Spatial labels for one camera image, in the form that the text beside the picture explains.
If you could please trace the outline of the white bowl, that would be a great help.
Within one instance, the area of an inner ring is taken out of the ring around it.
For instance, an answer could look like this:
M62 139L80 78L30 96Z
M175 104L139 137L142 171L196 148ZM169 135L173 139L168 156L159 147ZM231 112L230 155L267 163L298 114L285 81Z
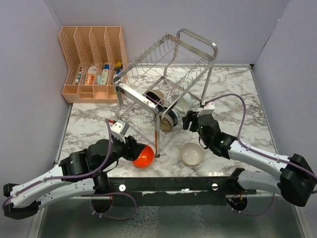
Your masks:
M194 105L193 98L192 98L192 96L189 93L187 93L182 98L180 98L178 100L177 108L181 112L186 113L189 110L193 109L193 105Z

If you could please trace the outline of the dark patterned cream-inside bowl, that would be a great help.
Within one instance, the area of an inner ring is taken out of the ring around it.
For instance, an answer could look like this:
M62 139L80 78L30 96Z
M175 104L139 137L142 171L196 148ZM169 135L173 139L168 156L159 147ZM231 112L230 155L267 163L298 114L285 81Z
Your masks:
M172 109L165 117L160 120L160 129L165 132L170 132L175 126L178 125L178 113Z

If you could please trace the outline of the beige speckled bowl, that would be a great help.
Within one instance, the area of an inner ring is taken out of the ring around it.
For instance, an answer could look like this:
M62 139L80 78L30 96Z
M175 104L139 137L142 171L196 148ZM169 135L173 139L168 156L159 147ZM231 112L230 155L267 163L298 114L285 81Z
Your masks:
M189 166L196 166L203 160L204 152L200 145L187 143L181 147L180 157L185 164Z

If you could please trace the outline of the red bowl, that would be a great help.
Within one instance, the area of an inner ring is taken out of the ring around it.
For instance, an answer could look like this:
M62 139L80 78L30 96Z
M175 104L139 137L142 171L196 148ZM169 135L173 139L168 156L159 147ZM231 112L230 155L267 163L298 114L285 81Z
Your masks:
M139 168L147 167L152 163L154 157L153 149L149 145L146 145L139 157L135 161L132 161L132 163Z

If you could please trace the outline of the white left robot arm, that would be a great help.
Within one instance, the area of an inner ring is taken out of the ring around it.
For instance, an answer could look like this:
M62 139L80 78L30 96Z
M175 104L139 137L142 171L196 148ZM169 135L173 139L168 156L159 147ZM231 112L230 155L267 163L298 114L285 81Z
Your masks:
M135 161L146 148L132 136L122 142L114 137L101 139L88 148L71 153L45 174L24 184L3 187L4 216L29 218L54 202L76 196L125 196L111 184L106 169L120 158Z

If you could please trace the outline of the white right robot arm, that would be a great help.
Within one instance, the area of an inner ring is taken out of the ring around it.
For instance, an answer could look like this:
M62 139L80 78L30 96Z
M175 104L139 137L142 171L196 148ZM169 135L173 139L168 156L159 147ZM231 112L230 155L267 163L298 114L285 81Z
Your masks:
M238 194L248 189L270 191L280 194L295 206L306 206L317 184L317 177L303 156L294 154L288 157L246 145L237 137L221 131L212 114L188 111L182 122L184 130L198 133L205 149L261 171L257 174L242 170L227 182L231 193Z

